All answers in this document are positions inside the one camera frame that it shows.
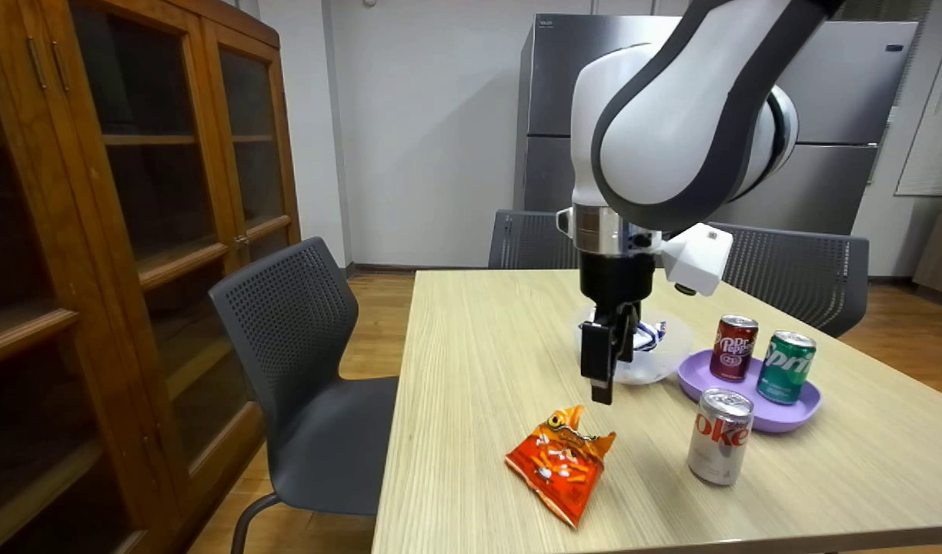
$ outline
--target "can lid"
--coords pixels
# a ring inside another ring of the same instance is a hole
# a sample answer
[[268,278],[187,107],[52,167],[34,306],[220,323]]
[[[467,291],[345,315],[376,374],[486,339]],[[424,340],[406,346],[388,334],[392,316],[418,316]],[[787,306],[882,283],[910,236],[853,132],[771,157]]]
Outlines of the can lid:
[[817,340],[804,332],[777,332],[777,339],[796,346],[817,346]]
[[738,328],[753,328],[756,325],[756,321],[744,316],[744,315],[725,315],[719,321],[731,323],[731,325],[738,325]]
[[707,388],[698,401],[735,419],[747,419],[753,412],[750,396],[726,388]]

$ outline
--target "green can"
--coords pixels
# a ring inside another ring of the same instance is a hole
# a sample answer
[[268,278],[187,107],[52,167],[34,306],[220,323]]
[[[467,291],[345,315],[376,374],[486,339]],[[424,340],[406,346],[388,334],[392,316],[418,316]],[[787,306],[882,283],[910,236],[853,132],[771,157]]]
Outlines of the green can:
[[771,403],[790,407],[799,401],[817,344],[799,332],[777,332],[761,363],[756,395]]

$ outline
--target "table top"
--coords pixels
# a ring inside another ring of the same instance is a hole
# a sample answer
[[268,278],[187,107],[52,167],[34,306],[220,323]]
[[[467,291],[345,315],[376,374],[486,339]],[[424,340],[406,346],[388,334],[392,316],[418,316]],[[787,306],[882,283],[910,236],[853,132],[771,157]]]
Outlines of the table top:
[[[590,300],[576,272],[423,272],[414,289],[373,551],[840,551],[942,541],[942,395],[734,289],[679,294],[663,278],[648,321],[713,344],[719,315],[817,339],[820,416],[750,433],[735,485],[688,466],[697,403],[678,380],[617,384],[590,403],[576,325]],[[617,430],[580,529],[505,466],[554,410]]]

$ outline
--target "door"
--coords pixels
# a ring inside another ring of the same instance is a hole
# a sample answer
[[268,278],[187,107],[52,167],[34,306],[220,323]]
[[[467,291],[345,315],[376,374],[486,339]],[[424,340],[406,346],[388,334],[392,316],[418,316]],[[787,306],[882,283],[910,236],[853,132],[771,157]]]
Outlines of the door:
[[176,535],[196,529],[263,439],[245,378],[207,289],[235,272],[242,229],[217,123],[199,19],[169,3],[42,3],[63,42],[70,172],[105,241],[105,278],[151,403],[176,496]]
[[0,551],[113,551],[160,529],[143,407],[105,306],[32,3],[0,3]]
[[202,24],[240,262],[298,236],[279,51],[238,29]]

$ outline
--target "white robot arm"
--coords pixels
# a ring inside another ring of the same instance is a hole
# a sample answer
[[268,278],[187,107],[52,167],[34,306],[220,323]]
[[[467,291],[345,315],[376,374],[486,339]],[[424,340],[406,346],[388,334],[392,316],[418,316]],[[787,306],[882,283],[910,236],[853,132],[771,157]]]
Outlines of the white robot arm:
[[778,75],[840,0],[693,0],[663,47],[590,62],[572,89],[572,205],[559,228],[581,251],[581,374],[612,401],[652,272],[713,291],[731,235],[698,224],[790,151],[793,107]]

